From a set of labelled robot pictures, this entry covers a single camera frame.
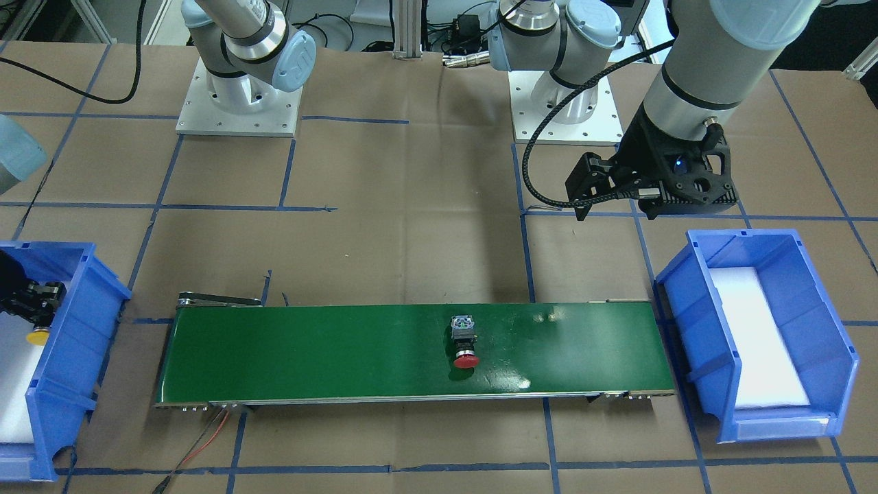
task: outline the white mounting plate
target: white mounting plate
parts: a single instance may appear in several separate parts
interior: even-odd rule
[[[530,100],[530,93],[542,74],[539,70],[509,72],[509,99],[512,102],[515,142],[527,142],[536,126],[545,118]],[[598,104],[590,119],[573,125],[551,122],[536,141],[540,144],[613,146],[621,140],[622,124],[615,109],[613,92],[605,77],[598,82]]]
[[[293,137],[299,123],[302,90],[277,92],[277,100],[259,113],[229,113],[216,106],[207,90],[207,69],[198,59],[180,119],[178,134],[251,135],[255,137]]]

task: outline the brown paper floor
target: brown paper floor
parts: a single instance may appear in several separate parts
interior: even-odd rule
[[[103,95],[130,84],[128,46],[0,50]],[[878,490],[878,111],[859,85],[828,72],[762,79],[728,125],[740,208],[648,222],[617,201],[576,222],[529,208],[506,76],[488,67],[321,50],[295,141],[179,137],[196,60],[194,48],[145,47],[140,92],[122,106],[0,67],[0,112],[56,158],[23,229],[45,169],[0,198],[0,236],[93,241],[133,289],[69,493],[151,491],[207,420],[150,408],[178,291],[269,305],[654,299],[653,275],[687,229],[748,226],[800,231],[858,346],[838,440],[717,445],[716,420],[680,383],[651,403],[268,407],[230,421],[169,492]],[[611,77],[624,125],[656,70]],[[536,186],[562,195],[582,152],[538,147]],[[55,461],[63,478],[68,451]]]

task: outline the yellow button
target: yellow button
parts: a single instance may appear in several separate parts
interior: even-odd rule
[[[36,346],[45,346],[49,339],[49,330],[46,328],[35,328],[27,335],[27,343]]]

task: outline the conveyor belt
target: conveyor belt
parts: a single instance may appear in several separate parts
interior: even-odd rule
[[[470,314],[475,369],[452,365]],[[674,390],[649,302],[188,307],[156,406],[598,396]]]

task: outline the blue plastic bin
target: blue plastic bin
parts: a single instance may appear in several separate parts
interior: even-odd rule
[[[702,408],[717,442],[837,436],[860,358],[799,234],[792,229],[690,230],[658,275],[671,304]],[[756,270],[809,406],[736,410],[741,358],[709,269]]]
[[[0,481],[54,481],[53,456],[73,444],[85,412],[95,409],[93,389],[131,292],[95,257],[93,243],[0,242],[0,250],[30,279],[67,288],[25,393],[33,444],[0,444]]]

